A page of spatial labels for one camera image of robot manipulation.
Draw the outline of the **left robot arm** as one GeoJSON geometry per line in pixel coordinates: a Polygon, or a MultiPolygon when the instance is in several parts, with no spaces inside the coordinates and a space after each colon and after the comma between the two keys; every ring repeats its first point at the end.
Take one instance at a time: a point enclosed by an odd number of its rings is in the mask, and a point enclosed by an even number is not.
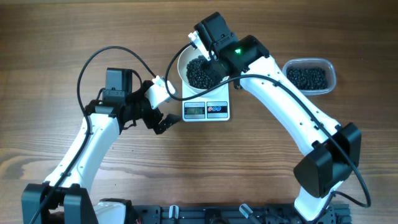
{"type": "Polygon", "coordinates": [[[130,200],[106,198],[93,205],[89,192],[111,145],[126,127],[143,120],[162,134],[181,120],[158,109],[176,90],[164,78],[140,81],[132,90],[132,69],[108,68],[106,83],[83,108],[81,128],[69,150],[42,184],[29,184],[22,193],[24,223],[139,223],[130,200]]]}

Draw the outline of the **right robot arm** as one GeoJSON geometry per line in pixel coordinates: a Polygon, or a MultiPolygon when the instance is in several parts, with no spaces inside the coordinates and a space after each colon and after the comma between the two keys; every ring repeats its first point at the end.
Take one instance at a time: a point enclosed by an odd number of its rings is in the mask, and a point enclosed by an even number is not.
{"type": "Polygon", "coordinates": [[[320,111],[282,74],[263,44],[252,35],[238,39],[220,13],[194,30],[190,38],[209,59],[210,77],[230,77],[265,105],[296,142],[304,157],[294,167],[301,186],[294,207],[304,220],[318,221],[337,188],[359,173],[360,130],[320,111]]]}

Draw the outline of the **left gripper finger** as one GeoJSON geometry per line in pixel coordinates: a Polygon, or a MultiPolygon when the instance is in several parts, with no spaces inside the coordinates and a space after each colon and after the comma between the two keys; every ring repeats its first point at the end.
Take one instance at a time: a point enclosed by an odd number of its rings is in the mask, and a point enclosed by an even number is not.
{"type": "Polygon", "coordinates": [[[154,131],[156,134],[162,134],[167,130],[167,125],[165,123],[159,123],[155,128],[154,131]]]}
{"type": "Polygon", "coordinates": [[[180,115],[168,114],[160,123],[165,123],[167,125],[167,129],[169,129],[171,126],[177,124],[181,120],[182,117],[180,115]]]}

